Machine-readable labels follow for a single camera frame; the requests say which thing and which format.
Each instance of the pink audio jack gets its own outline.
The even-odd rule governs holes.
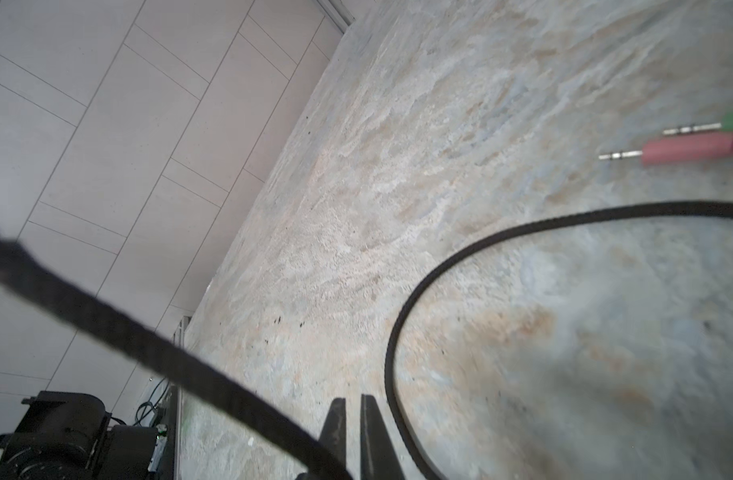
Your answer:
[[[675,164],[693,160],[715,160],[733,156],[733,132],[684,135],[647,142],[641,150],[599,155],[599,160],[641,157],[644,165]]]

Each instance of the black mechanical device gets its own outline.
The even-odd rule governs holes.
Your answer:
[[[0,480],[144,480],[160,429],[116,425],[102,400],[40,392],[14,433],[0,435]]]

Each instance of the stone countertop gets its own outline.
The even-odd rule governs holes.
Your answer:
[[[385,403],[401,304],[508,226],[733,200],[733,159],[602,162],[733,108],[733,1],[382,4],[354,24],[196,312],[189,348],[314,436]],[[733,478],[733,221],[632,220],[497,246],[401,337],[399,392],[448,478]],[[302,467],[193,399],[185,479]]]

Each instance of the tile floor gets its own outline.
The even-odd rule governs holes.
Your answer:
[[[340,37],[314,0],[0,0],[0,235],[170,337]],[[149,378],[0,286],[0,433],[42,389],[129,419]]]

